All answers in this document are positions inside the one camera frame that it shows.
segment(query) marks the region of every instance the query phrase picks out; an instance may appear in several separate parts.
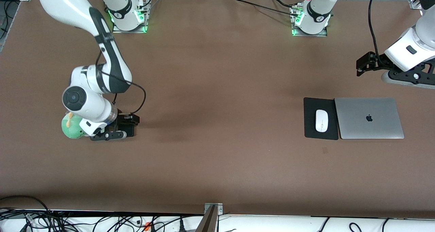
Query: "closed silver laptop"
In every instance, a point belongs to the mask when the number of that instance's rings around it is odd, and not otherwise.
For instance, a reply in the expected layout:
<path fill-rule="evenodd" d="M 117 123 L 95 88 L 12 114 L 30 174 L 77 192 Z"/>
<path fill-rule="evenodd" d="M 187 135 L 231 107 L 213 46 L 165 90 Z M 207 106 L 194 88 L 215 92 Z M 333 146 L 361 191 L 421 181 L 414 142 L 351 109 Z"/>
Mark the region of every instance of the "closed silver laptop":
<path fill-rule="evenodd" d="M 404 138 L 393 98 L 336 98 L 342 139 Z"/>

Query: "mouse pad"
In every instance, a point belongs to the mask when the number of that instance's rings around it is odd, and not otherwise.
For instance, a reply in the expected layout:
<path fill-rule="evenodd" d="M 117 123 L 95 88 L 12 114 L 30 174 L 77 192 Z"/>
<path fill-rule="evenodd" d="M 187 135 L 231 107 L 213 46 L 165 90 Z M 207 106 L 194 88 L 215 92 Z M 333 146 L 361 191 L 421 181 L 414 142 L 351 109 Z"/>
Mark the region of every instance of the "mouse pad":
<path fill-rule="evenodd" d="M 316 130 L 316 111 L 328 113 L 328 129 L 320 133 Z M 338 140 L 338 120 L 334 100 L 303 98 L 303 123 L 305 137 Z"/>

